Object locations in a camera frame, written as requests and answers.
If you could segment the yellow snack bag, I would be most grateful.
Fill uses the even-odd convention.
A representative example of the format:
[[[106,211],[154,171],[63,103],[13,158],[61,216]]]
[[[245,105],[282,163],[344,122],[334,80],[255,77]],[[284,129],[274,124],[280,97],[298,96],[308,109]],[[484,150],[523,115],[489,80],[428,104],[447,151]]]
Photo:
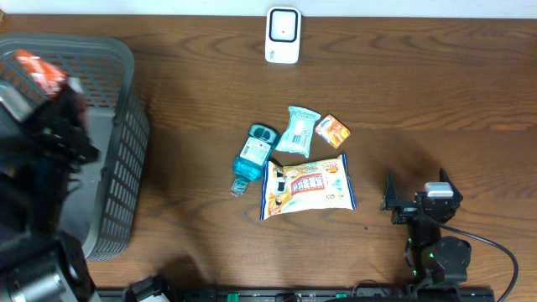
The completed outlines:
[[[294,166],[279,166],[272,161],[265,165],[262,220],[297,211],[356,208],[346,154]]]

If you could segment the mint green wipes pack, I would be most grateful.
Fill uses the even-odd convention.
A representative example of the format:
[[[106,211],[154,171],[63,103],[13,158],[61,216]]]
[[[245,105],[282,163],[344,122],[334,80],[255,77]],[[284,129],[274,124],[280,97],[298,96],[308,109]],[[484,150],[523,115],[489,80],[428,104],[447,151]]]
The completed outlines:
[[[311,139],[315,123],[321,118],[317,112],[304,107],[289,107],[289,122],[276,150],[291,154],[310,156]]]

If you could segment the small orange carton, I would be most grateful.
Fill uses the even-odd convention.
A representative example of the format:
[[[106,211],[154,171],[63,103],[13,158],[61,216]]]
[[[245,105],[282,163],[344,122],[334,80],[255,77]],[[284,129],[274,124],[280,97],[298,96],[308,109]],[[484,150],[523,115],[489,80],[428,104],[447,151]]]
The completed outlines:
[[[351,131],[331,114],[317,124],[315,132],[333,148],[339,148],[351,134]]]

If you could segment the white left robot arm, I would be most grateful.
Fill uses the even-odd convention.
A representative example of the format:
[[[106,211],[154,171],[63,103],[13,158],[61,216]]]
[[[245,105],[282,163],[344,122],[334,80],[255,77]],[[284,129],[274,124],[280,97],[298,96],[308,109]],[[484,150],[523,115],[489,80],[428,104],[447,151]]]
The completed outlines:
[[[2,83],[2,300],[174,299],[161,276],[99,290],[87,267],[128,243],[148,135],[131,102],[82,109],[66,87],[33,106]]]

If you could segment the teal mouthwash bottle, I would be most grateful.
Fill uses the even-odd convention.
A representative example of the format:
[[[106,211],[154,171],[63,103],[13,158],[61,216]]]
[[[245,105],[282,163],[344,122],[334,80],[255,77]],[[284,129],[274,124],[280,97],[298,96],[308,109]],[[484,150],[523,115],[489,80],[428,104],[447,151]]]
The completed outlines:
[[[265,164],[279,142],[279,133],[263,124],[253,124],[239,155],[234,159],[232,171],[235,180],[231,193],[241,196],[252,182],[261,179]]]

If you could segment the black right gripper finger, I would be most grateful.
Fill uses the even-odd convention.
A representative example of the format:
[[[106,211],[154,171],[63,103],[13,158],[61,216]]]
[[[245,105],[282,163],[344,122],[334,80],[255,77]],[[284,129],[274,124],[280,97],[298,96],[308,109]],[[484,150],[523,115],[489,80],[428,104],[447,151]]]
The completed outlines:
[[[388,173],[388,178],[386,182],[386,187],[383,193],[383,198],[381,201],[380,210],[381,211],[392,211],[397,205],[398,198],[395,189],[394,176],[391,173]]]
[[[454,200],[463,200],[463,195],[460,193],[460,191],[452,183],[452,181],[450,180],[448,174],[446,173],[446,171],[444,169],[440,169],[439,176],[440,176],[440,182],[446,182],[446,183],[448,183],[450,185],[451,190],[453,192],[452,198]]]

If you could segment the red chocolate bar wrapper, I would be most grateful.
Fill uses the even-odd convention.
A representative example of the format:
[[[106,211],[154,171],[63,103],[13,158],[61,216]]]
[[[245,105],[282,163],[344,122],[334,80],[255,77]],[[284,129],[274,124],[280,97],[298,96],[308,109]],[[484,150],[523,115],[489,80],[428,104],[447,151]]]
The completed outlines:
[[[68,74],[40,56],[17,49],[15,57],[48,99],[56,98],[67,87]]]

